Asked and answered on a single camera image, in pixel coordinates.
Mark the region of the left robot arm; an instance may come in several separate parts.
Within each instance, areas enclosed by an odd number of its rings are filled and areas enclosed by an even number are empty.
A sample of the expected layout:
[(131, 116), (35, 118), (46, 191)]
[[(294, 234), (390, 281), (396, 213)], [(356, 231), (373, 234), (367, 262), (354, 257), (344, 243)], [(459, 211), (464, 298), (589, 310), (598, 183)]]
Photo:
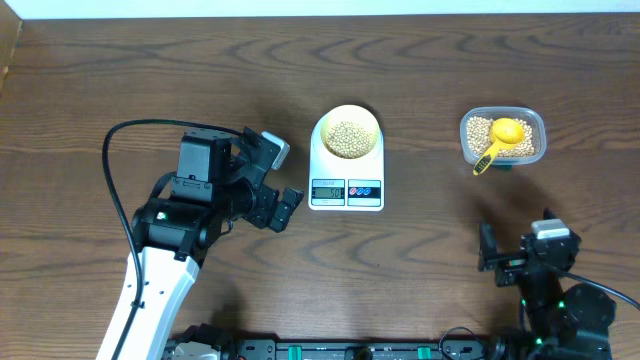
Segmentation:
[(208, 249), (242, 218), (286, 229), (301, 191), (265, 185), (290, 150), (269, 132), (187, 126), (178, 168), (158, 179), (133, 218), (121, 220), (130, 246), (121, 295), (101, 359), (158, 359)]

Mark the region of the yellow measuring scoop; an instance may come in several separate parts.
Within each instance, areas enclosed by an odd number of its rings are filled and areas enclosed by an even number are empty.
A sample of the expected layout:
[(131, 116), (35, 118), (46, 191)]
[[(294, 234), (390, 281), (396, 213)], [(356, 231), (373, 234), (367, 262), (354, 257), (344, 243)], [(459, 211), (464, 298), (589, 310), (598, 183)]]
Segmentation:
[(524, 138), (524, 128), (514, 119), (499, 118), (495, 120), (490, 129), (491, 145), (474, 165), (473, 174), (484, 173), (496, 160), (500, 151), (516, 148)]

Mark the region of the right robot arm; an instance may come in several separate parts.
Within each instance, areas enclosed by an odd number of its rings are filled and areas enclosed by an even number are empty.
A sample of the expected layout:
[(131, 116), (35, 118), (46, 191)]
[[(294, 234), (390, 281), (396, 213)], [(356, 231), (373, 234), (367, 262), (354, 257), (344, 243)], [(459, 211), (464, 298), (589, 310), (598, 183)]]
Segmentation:
[(492, 227), (479, 225), (478, 270), (495, 273), (498, 287), (515, 286), (527, 330), (495, 335), (487, 359), (610, 359), (609, 327), (617, 304), (605, 290), (581, 280), (562, 288), (581, 238), (548, 209), (520, 239), (520, 249), (500, 253)]

